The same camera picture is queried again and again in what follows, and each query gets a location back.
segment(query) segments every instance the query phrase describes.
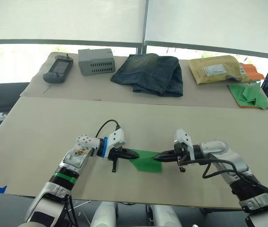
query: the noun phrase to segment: handheld device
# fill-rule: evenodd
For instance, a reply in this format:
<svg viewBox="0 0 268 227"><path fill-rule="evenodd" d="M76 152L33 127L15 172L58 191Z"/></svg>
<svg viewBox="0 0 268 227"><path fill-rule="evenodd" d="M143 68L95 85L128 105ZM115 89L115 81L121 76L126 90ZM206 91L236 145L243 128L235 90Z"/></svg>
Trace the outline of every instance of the handheld device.
<svg viewBox="0 0 268 227"><path fill-rule="evenodd" d="M51 84L63 83L73 65L73 59L64 55L57 55L49 72L43 75L43 80Z"/></svg>

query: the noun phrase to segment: green paper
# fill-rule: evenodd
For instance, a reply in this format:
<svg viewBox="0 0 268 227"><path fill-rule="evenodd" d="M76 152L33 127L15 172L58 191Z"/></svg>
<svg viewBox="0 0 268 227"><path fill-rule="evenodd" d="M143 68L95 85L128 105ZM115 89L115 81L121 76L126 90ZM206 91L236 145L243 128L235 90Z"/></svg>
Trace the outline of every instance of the green paper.
<svg viewBox="0 0 268 227"><path fill-rule="evenodd" d="M260 93L260 84L254 86L228 85L239 106L257 106L265 110L268 107L267 98Z"/></svg>
<svg viewBox="0 0 268 227"><path fill-rule="evenodd" d="M130 162L141 172L149 173L161 173L162 165L161 162L153 160L154 156L159 152L152 152L147 150L134 150L139 154L139 158L130 159Z"/></svg>

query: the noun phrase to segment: table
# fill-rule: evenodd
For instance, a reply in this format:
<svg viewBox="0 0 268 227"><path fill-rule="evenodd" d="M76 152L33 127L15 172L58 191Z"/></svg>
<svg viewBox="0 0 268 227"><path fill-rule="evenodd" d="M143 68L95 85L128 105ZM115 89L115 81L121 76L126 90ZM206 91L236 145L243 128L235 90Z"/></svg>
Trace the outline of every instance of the table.
<svg viewBox="0 0 268 227"><path fill-rule="evenodd" d="M0 44L137 48L143 42L145 10L143 0L0 0Z"/></svg>
<svg viewBox="0 0 268 227"><path fill-rule="evenodd" d="M41 66L21 96L68 98L81 100L101 100L110 102L186 105L207 107L239 108L227 85L235 81L221 81L211 84L197 85L186 60L179 60L182 69L183 96L158 97L146 93L134 93L131 86L119 85L110 81L113 73L103 73L84 77L78 67L78 54L69 54L74 59L70 74L63 84L49 86L43 80L43 74L48 72L55 61L55 56L62 54L52 52ZM127 57L114 57L116 70Z"/></svg>
<svg viewBox="0 0 268 227"><path fill-rule="evenodd" d="M125 131L126 148L164 151L184 129L193 144L219 139L242 156L268 186L268 111L144 105L59 98L21 97L0 126L0 187L36 196L78 135L95 135L114 118ZM100 137L114 130L104 128ZM138 172L128 160L89 160L73 189L75 199L239 208L221 177L202 179L204 166L163 163L159 174Z"/></svg>
<svg viewBox="0 0 268 227"><path fill-rule="evenodd" d="M268 1L149 0L144 45L268 58Z"/></svg>

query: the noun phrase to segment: white roller shade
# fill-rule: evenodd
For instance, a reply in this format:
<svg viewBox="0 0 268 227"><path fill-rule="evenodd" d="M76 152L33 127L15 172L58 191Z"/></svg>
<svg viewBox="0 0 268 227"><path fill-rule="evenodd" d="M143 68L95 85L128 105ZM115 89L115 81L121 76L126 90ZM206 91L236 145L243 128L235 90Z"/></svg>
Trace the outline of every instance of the white roller shade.
<svg viewBox="0 0 268 227"><path fill-rule="evenodd" d="M268 0L149 0L144 44L268 57Z"/></svg>
<svg viewBox="0 0 268 227"><path fill-rule="evenodd" d="M0 0L0 40L135 46L142 43L145 4L145 0Z"/></svg>

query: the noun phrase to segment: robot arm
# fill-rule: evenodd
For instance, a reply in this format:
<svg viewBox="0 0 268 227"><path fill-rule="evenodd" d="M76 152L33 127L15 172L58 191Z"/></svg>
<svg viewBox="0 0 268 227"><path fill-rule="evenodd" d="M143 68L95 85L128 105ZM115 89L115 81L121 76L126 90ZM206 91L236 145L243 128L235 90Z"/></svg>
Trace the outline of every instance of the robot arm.
<svg viewBox="0 0 268 227"><path fill-rule="evenodd" d="M174 150L162 152L154 159L176 161L181 172L185 172L184 165L187 164L208 164L202 177L221 174L232 193L238 197L242 209L250 213L246 218L248 226L268 226L268 188L259 183L244 160L226 143L214 140L193 145L190 136L179 129L174 134ZM206 175L211 163L218 171Z"/></svg>
<svg viewBox="0 0 268 227"><path fill-rule="evenodd" d="M46 227L60 226L67 212L71 190L83 172L90 156L100 156L113 161L116 172L118 158L133 159L139 155L122 148L124 132L118 127L104 139L89 135L79 136L58 168L33 200L25 216L25 222L37 222Z"/></svg>

